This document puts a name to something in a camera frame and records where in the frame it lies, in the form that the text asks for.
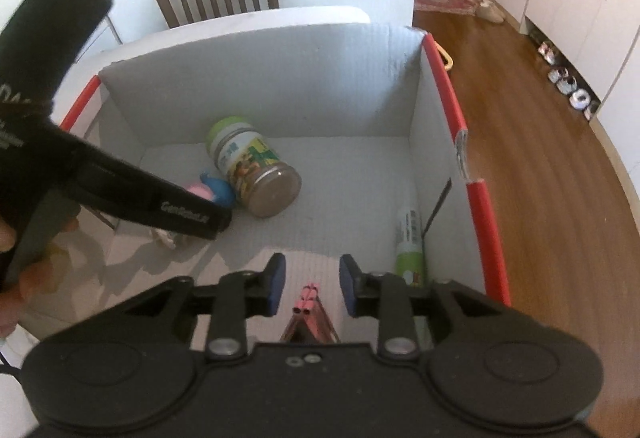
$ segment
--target shoe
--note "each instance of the shoe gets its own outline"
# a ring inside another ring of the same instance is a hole
[[[558,59],[555,48],[550,46],[549,49],[546,50],[546,53],[543,55],[542,58],[544,58],[546,60],[546,63],[549,64],[550,66],[555,65],[556,60]]]
[[[540,47],[538,48],[538,53],[542,56],[545,56],[548,50],[549,50],[549,45],[546,42],[543,42],[542,44],[540,44]]]
[[[571,107],[577,109],[578,111],[584,111],[591,101],[591,97],[589,93],[584,89],[578,89],[571,95],[569,98],[569,103]]]
[[[558,80],[569,77],[569,70],[566,68],[554,68],[547,75],[552,84],[557,84]]]
[[[494,24],[502,24],[504,22],[504,14],[489,0],[482,1],[476,8],[476,17]]]
[[[593,118],[599,106],[600,106],[599,101],[591,100],[590,104],[583,111],[584,117],[587,119],[587,121],[590,121],[591,118]]]
[[[578,83],[575,81],[574,77],[569,76],[560,80],[560,82],[556,84],[556,87],[562,94],[572,94],[572,92],[578,89]]]

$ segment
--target wooden floor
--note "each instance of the wooden floor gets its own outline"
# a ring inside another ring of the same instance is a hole
[[[605,384],[590,425],[640,434],[640,235],[581,113],[527,37],[475,17],[416,12],[453,57],[451,81],[486,179],[515,308],[588,342]]]

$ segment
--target jar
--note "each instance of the jar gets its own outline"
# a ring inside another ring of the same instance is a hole
[[[284,163],[247,120],[230,116],[207,136],[207,152],[236,198],[257,217],[271,217],[298,197],[302,179]]]

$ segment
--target screw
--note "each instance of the screw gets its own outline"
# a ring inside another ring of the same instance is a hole
[[[221,357],[230,357],[240,351],[240,342],[236,339],[214,339],[209,342],[209,351]]]
[[[305,365],[305,361],[300,357],[287,357],[285,363],[292,368],[301,368]]]
[[[318,362],[322,362],[322,357],[315,353],[309,353],[305,355],[305,362],[308,364],[317,364]]]
[[[394,337],[385,342],[385,349],[393,355],[408,355],[416,350],[415,342],[406,337]]]

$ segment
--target yellow handle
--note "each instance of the yellow handle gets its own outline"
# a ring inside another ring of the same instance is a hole
[[[450,71],[451,68],[453,68],[453,58],[451,58],[451,55],[449,55],[449,53],[447,53],[444,48],[439,45],[436,42],[436,46],[438,48],[438,51],[440,52],[440,56],[442,56],[442,58],[444,58],[445,60],[445,65],[444,65],[444,69],[446,69],[447,71]]]

